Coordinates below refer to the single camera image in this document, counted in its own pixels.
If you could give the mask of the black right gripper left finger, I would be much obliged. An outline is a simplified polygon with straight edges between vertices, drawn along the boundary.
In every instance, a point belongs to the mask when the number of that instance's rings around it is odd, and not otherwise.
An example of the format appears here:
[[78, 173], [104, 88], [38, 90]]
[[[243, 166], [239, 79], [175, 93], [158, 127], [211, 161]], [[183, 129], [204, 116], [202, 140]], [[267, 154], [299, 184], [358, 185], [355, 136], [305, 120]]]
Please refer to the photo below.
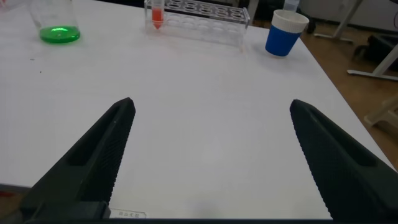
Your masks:
[[136, 109], [117, 101], [29, 190], [20, 203], [24, 220], [100, 220], [109, 201]]

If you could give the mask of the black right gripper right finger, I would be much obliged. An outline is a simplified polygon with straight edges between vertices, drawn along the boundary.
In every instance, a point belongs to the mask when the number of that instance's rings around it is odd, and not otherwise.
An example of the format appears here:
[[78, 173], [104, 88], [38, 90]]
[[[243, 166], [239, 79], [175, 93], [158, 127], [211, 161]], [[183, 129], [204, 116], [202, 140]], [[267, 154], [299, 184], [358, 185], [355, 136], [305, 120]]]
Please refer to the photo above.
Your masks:
[[325, 206], [338, 222], [397, 221], [397, 172], [316, 107], [294, 100], [290, 115]]

